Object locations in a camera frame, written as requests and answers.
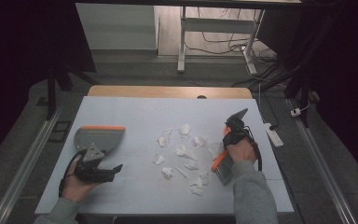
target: floor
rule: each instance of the floor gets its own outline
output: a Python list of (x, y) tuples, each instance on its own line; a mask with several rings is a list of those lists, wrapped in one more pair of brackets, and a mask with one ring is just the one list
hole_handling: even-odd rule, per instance
[[(216, 10), (216, 12), (208, 14), (208, 10), (203, 9), (202, 13), (205, 16), (217, 18), (224, 14), (223, 10)], [(167, 7), (161, 8), (161, 17), (169, 15), (168, 12), (170, 11), (172, 14), (175, 13), (174, 15), (179, 15), (178, 7)], [(197, 10), (189, 10), (188, 16), (190, 15), (198, 16)], [(248, 16), (253, 17), (252, 11), (248, 13)], [(172, 21), (167, 22), (167, 24), (160, 24), (159, 56), (148, 54), (133, 55), (130, 53), (122, 55), (94, 53), (93, 57), (98, 73), (90, 75), (103, 84), (115, 85), (229, 87), (234, 83), (243, 81), (236, 86), (243, 88), (252, 83), (247, 82), (251, 80), (251, 77), (243, 69), (245, 66), (243, 58), (236, 52), (231, 52), (227, 57), (226, 55), (211, 57), (212, 55), (206, 55), (204, 52), (188, 51), (187, 54), (192, 57), (188, 57), (186, 60), (186, 72), (183, 75), (178, 75), (176, 73), (177, 58), (175, 57), (178, 44), (175, 42), (178, 40), (177, 36), (179, 35), (172, 35), (179, 28), (178, 20), (175, 18), (178, 17), (164, 19), (162, 21)], [(198, 37), (188, 35), (186, 43), (198, 46), (198, 48), (216, 50), (216, 52), (228, 49), (227, 43), (217, 47), (211, 43), (204, 43), (202, 35), (195, 34), (194, 36), (196, 35)], [(208, 38), (227, 40), (225, 34), (220, 36), (212, 35), (208, 36)], [(267, 67), (267, 64), (256, 65), (259, 71), (263, 71)], [(67, 126), (70, 126), (74, 120), (82, 97), (87, 95), (90, 88), (90, 84), (76, 76), (71, 75), (71, 79), (75, 85), (71, 91), (63, 92), (57, 89), (59, 99), (66, 98), (66, 104), (58, 118), (58, 122)], [(282, 94), (284, 85), (285, 83), (271, 89), (266, 94), (259, 95), (257, 91), (253, 92), (254, 98), (261, 104), (260, 108), (263, 117), (269, 122), (279, 125), (277, 132), (285, 143), (284, 147), (274, 148), (274, 153), (280, 164), (295, 212), (279, 214), (279, 221), (280, 223), (291, 224), (343, 223), (298, 131), (296, 121), (289, 115), (290, 107), (287, 104), (287, 99)], [(0, 146), (0, 201), (28, 149), (33, 144), (38, 131), (45, 122), (47, 115), (46, 97), (46, 81), (38, 83), (30, 89), (30, 99), (27, 106), (24, 107), (21, 116)], [(351, 156), (351, 153), (320, 118), (315, 106), (316, 104), (311, 104), (309, 108), (310, 130), (314, 134), (315, 141), (328, 161), (331, 172), (358, 221), (358, 164)], [(33, 223), (35, 219), (34, 209), (61, 153), (64, 140), (65, 132), (57, 131), (49, 135), (35, 168), (9, 214), (7, 223)], [(89, 216), (88, 219), (89, 223), (112, 223), (110, 217)], [(200, 223), (206, 220), (211, 223), (233, 223), (234, 221), (232, 217), (213, 217), (210, 219), (200, 219), (200, 217), (176, 217), (174, 219), (163, 217), (119, 217), (115, 223)]]

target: white cord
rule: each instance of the white cord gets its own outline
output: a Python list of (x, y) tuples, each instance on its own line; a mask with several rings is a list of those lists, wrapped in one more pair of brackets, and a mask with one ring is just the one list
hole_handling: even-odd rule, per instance
[(306, 107), (300, 109), (300, 111), (303, 111), (303, 110), (307, 109), (309, 106), (310, 106), (310, 101), (308, 101), (308, 105)]

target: gray floor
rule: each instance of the gray floor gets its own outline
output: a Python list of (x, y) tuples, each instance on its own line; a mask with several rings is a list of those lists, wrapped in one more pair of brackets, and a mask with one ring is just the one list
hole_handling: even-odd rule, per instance
[[(244, 70), (245, 64), (241, 57), (189, 57), (186, 59), (186, 72), (183, 75), (178, 75), (176, 72), (176, 60), (177, 58), (170, 56), (158, 57), (140, 53), (111, 54), (98, 51), (94, 52), (98, 73), (90, 75), (103, 84), (205, 87), (230, 87), (235, 82), (250, 78)], [(263, 71), (267, 66), (267, 64), (256, 65), (259, 71)], [(75, 84), (71, 91), (57, 90), (61, 97), (66, 94), (68, 98), (58, 119), (63, 126), (65, 122), (70, 125), (74, 120), (82, 97), (90, 88), (90, 84), (78, 77), (71, 75), (71, 79)], [(237, 87), (247, 87), (250, 83), (246, 82)], [(273, 111), (279, 121), (277, 132), (284, 146), (274, 148), (274, 153), (296, 210), (294, 213), (279, 214), (280, 223), (342, 223), (298, 131), (296, 121), (289, 115), (290, 108), (282, 95), (283, 86), (284, 83), (270, 90), (266, 94), (267, 97), (264, 94), (260, 96), (263, 117), (276, 124)], [(47, 115), (46, 104), (40, 103), (41, 97), (47, 97), (46, 81), (31, 88), (27, 106), (24, 107), (21, 116), (0, 146), (0, 200)], [(309, 122), (310, 129), (358, 220), (358, 164), (322, 121), (314, 104), (309, 108)], [(33, 222), (34, 210), (61, 153), (64, 138), (65, 135), (61, 132), (49, 136), (49, 141), (44, 146), (7, 223)], [(178, 217), (174, 220), (120, 217), (117, 223), (200, 223), (203, 220), (190, 217), (188, 219)], [(232, 223), (232, 221), (230, 218), (223, 217), (214, 218), (210, 222)], [(89, 223), (111, 223), (111, 220), (107, 217), (89, 217)]]

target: gray sleeve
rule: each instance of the gray sleeve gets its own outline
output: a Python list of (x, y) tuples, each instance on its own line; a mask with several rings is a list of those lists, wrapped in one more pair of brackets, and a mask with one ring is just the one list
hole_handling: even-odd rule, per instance
[(264, 174), (255, 171), (251, 161), (239, 161), (234, 174), (234, 213), (237, 224), (278, 223), (274, 197)]
[(39, 216), (34, 224), (77, 224), (75, 217), (79, 206), (78, 203), (59, 198), (51, 213)]

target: white table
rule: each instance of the white table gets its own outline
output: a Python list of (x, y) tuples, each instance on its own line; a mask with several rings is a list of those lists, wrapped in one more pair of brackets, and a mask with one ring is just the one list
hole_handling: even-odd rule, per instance
[[(224, 122), (233, 113), (247, 107), (244, 117), (258, 142), (263, 157), (263, 173), (275, 197), (278, 212), (293, 212), (278, 164), (264, 130), (255, 100), (245, 99), (173, 99), (134, 97), (85, 97), (68, 134), (53, 174), (36, 208), (37, 214), (49, 213), (58, 199), (58, 186), (69, 160), (75, 155), (73, 142), (76, 130), (82, 125), (123, 125), (126, 132), (121, 144), (110, 152), (100, 168), (110, 169), (121, 163), (122, 171), (112, 183), (96, 188), (81, 204), (80, 213), (109, 216), (134, 215), (232, 215), (232, 181), (223, 187), (210, 172), (212, 156), (206, 148), (197, 148), (200, 170), (189, 171), (186, 159), (174, 150), (179, 144), (192, 146), (192, 137), (204, 136), (209, 146), (220, 144)], [(181, 138), (172, 132), (168, 147), (157, 140), (162, 131), (188, 123), (191, 137)], [(156, 153), (165, 162), (152, 162)], [(192, 194), (188, 180), (176, 170), (172, 179), (165, 179), (162, 167), (179, 167), (192, 177), (209, 171), (210, 183), (202, 196)]]

